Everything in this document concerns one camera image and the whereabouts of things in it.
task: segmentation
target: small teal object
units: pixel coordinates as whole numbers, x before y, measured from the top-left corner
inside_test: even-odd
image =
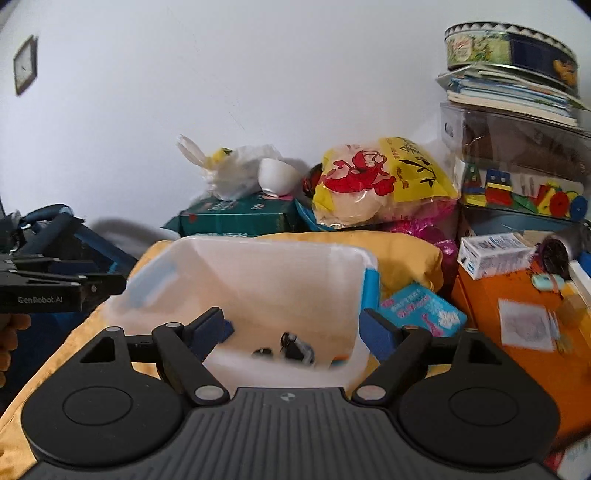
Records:
[[[560,275],[548,275],[547,273],[532,275],[531,282],[540,291],[560,291],[564,288],[564,279]]]

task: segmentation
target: white wall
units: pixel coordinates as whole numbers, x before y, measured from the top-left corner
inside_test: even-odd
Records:
[[[591,100],[591,21],[569,0],[21,0],[0,32],[0,196],[160,225],[200,189],[179,133],[309,164],[340,142],[427,142],[443,33],[473,20],[564,41]],[[31,34],[38,78],[18,98]]]

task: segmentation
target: clear plastic bin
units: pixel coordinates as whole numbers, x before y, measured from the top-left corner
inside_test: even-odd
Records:
[[[369,358],[359,312],[378,300],[377,260],[362,248],[196,235],[146,265],[103,312],[127,335],[141,335],[220,307],[235,333],[204,364],[228,390],[346,388],[361,378]],[[313,367],[281,357],[285,331],[314,348]],[[263,347],[272,348],[273,359],[252,356]],[[346,362],[329,367],[343,355]]]
[[[579,221],[589,216],[591,134],[509,112],[441,104],[461,203]]]

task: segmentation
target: cardboard box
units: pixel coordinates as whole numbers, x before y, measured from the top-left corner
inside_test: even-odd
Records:
[[[458,263],[474,279],[524,270],[531,264],[535,247],[518,233],[462,238]]]
[[[259,236],[306,230],[293,199],[277,199],[263,193],[231,202],[208,197],[181,212],[164,227],[181,236],[197,233]]]

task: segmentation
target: blue package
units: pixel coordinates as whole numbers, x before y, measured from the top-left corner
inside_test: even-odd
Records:
[[[416,325],[436,337],[451,337],[466,323],[466,315],[428,288],[411,283],[382,301],[378,311],[397,327]]]

